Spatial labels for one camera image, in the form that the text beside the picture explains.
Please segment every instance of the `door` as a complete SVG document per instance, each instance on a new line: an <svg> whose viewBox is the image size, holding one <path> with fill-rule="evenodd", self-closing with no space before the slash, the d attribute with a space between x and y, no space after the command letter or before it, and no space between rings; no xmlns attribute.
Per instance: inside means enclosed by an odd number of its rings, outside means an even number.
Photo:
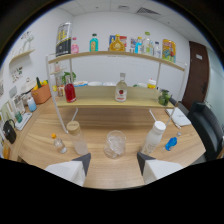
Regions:
<svg viewBox="0 0 224 224"><path fill-rule="evenodd" d="M204 102L209 80L209 60L204 45L189 41L190 69L182 104L190 110L194 100Z"/></svg>

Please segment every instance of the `small bottle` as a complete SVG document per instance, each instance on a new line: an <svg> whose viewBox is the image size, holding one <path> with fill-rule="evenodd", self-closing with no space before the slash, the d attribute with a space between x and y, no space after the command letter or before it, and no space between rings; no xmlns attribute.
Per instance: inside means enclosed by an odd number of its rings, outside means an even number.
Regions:
<svg viewBox="0 0 224 224"><path fill-rule="evenodd" d="M142 37L138 37L138 42L135 45L135 53L136 54L142 53Z"/></svg>
<svg viewBox="0 0 224 224"><path fill-rule="evenodd" d="M71 103L76 100L75 87L71 82L70 75L66 75L65 78L66 78L65 96L66 96L67 103Z"/></svg>
<svg viewBox="0 0 224 224"><path fill-rule="evenodd" d="M88 153L88 147L78 121L70 121L66 126L75 151L79 155Z"/></svg>
<svg viewBox="0 0 224 224"><path fill-rule="evenodd" d="M125 51L125 45L120 40L120 34L115 35L115 41L110 44L110 51Z"/></svg>
<svg viewBox="0 0 224 224"><path fill-rule="evenodd" d="M149 39L150 32L145 32L145 39L142 42L142 53L149 55L150 54L150 39Z"/></svg>
<svg viewBox="0 0 224 224"><path fill-rule="evenodd" d="M75 43L77 38L73 37L72 40L73 40L73 44L71 46L71 54L78 54L79 53L79 46Z"/></svg>
<svg viewBox="0 0 224 224"><path fill-rule="evenodd" d="M166 125L162 121L156 121L153 125L153 128L149 131L149 133L146 136L141 152L147 155L152 153L156 148L156 146L160 143L165 129Z"/></svg>
<svg viewBox="0 0 224 224"><path fill-rule="evenodd" d="M177 132L177 136L176 137L173 137L171 138L168 143L165 145L165 149L167 151L171 151L171 149L177 144L177 138L181 136L181 133L180 132Z"/></svg>
<svg viewBox="0 0 224 224"><path fill-rule="evenodd" d="M161 58L161 50L159 48L159 42L155 42L155 47L153 48L153 56L156 58Z"/></svg>
<svg viewBox="0 0 224 224"><path fill-rule="evenodd" d="M120 73L120 82L117 83L115 88L115 100L117 102L124 102L127 99L127 84L125 80L125 73Z"/></svg>
<svg viewBox="0 0 224 224"><path fill-rule="evenodd" d="M90 40L89 51L98 51L98 39L97 34L93 33L92 39Z"/></svg>
<svg viewBox="0 0 224 224"><path fill-rule="evenodd" d="M63 141L60 138L57 138L55 133L52 133L51 137L54 139L54 146L56 147L57 151L60 153L65 153L67 149Z"/></svg>

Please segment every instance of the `shelf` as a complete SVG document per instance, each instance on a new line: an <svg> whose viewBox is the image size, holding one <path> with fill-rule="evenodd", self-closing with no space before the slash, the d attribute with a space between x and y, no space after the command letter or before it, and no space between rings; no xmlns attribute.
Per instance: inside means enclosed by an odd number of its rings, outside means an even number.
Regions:
<svg viewBox="0 0 224 224"><path fill-rule="evenodd" d="M21 58L21 57L23 57L23 56L25 56L25 55L30 54L30 53L33 52L33 51L35 51L35 49L32 49L32 50L30 50L30 51L26 51L26 52L23 52L23 53L21 53L21 54L16 55L15 57L13 57L13 58L11 59L11 61L9 62L9 64L12 63L13 61L17 60L18 58Z"/></svg>
<svg viewBox="0 0 224 224"><path fill-rule="evenodd" d="M185 69L176 65L173 62L166 61L164 59L156 58L153 56L149 55L144 55L144 54L136 54L136 53L131 53L131 52L122 52L122 51L94 51L94 52L83 52L83 53L78 53L78 54L66 54L62 56L58 56L53 60L48 61L49 64L54 63L54 62L59 62L59 61L64 61L72 58L79 58L79 57L86 57L86 56L101 56L101 55L107 55L107 56L117 56L117 57L136 57L136 58L143 58L143 59L148 59L151 61L156 61L165 65L168 65L170 67L176 68L180 71L184 71Z"/></svg>
<svg viewBox="0 0 224 224"><path fill-rule="evenodd" d="M60 69L60 70L58 70L58 71L56 71L56 72L51 72L51 74L50 74L50 75L57 74L57 73L59 73L59 72L64 71L65 69L67 69L67 68L62 68L62 69Z"/></svg>
<svg viewBox="0 0 224 224"><path fill-rule="evenodd" d="M58 107L78 108L164 108L173 109L169 102L162 106L157 102L160 95L156 89L128 87L127 100L125 102L115 101L115 86L83 86L76 87L76 101L67 103L65 96L57 102Z"/></svg>

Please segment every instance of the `ceiling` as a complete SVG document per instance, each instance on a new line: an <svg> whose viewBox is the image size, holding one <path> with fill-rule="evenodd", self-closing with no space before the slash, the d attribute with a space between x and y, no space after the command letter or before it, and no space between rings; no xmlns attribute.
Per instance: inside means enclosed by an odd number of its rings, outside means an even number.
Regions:
<svg viewBox="0 0 224 224"><path fill-rule="evenodd" d="M213 50L191 22L171 8L152 0L74 0L64 3L58 8L73 16L95 12L124 12L146 16L165 24L187 40L203 44Z"/></svg>

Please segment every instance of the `black chair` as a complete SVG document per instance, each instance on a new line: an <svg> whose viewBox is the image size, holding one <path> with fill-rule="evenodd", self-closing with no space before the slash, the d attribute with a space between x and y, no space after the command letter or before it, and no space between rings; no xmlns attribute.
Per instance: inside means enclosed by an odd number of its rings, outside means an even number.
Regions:
<svg viewBox="0 0 224 224"><path fill-rule="evenodd" d="M223 130L213 112L204 103L194 101L188 113L206 149L206 161L215 160L222 150Z"/></svg>

